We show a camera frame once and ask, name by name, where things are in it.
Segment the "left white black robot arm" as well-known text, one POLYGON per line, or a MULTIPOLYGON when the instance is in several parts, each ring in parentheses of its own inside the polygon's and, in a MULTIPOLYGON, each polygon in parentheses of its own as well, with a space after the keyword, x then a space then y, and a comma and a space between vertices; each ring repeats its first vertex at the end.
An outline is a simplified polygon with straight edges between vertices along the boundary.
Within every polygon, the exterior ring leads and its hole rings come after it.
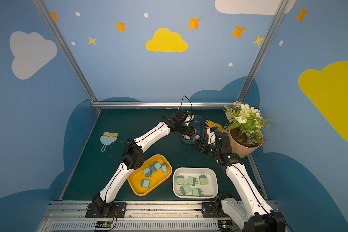
POLYGON ((86 217, 108 217, 113 212, 112 205, 122 185, 135 170, 144 164, 144 153, 148 148, 174 131, 187 136, 194 135, 195 129, 189 125, 193 118, 192 112, 180 108, 173 115, 163 117, 153 129, 144 135, 133 140, 128 139, 118 169, 106 186, 93 197, 87 207, 86 217))

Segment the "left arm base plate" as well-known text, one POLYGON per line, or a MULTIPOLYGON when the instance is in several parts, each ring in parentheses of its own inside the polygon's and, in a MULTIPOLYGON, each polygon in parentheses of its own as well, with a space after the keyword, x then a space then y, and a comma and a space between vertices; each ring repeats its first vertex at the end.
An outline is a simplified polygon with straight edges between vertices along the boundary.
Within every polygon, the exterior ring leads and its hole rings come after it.
POLYGON ((86 218, 123 218, 127 203, 102 203, 92 202, 87 207, 86 218))

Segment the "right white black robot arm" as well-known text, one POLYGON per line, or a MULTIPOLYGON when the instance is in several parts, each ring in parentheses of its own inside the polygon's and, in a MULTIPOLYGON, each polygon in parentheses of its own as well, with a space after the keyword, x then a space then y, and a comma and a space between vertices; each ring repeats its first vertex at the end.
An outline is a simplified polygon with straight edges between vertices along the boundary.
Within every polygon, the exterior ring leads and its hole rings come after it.
POLYGON ((229 136, 215 133, 195 143, 197 150, 213 157, 235 186, 243 203, 230 194, 216 196, 217 211, 228 215, 242 232, 285 232, 287 223, 281 212, 273 208, 259 193, 250 179, 240 156, 232 152, 229 136))

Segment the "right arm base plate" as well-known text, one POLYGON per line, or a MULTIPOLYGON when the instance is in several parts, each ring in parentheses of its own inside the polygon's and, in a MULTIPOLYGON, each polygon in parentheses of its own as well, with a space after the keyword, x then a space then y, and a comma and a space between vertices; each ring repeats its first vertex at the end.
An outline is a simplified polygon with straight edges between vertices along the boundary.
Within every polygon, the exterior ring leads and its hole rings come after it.
POLYGON ((245 209, 233 198, 226 198, 221 201, 205 201, 201 203, 202 215, 207 218, 233 218, 240 219, 246 214, 245 209))

